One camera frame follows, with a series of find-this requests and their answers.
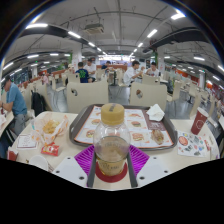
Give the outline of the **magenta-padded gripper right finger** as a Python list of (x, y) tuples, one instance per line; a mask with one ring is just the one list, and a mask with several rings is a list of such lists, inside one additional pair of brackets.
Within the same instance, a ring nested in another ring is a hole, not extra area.
[(127, 156), (130, 184), (139, 188), (171, 174), (158, 156), (149, 156), (131, 145)]

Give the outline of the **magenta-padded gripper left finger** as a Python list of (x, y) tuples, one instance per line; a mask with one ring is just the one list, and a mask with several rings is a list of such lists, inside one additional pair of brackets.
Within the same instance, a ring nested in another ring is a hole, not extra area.
[(89, 146), (76, 156), (67, 156), (54, 169), (53, 174), (81, 187), (92, 188), (95, 178), (96, 157), (94, 146)]

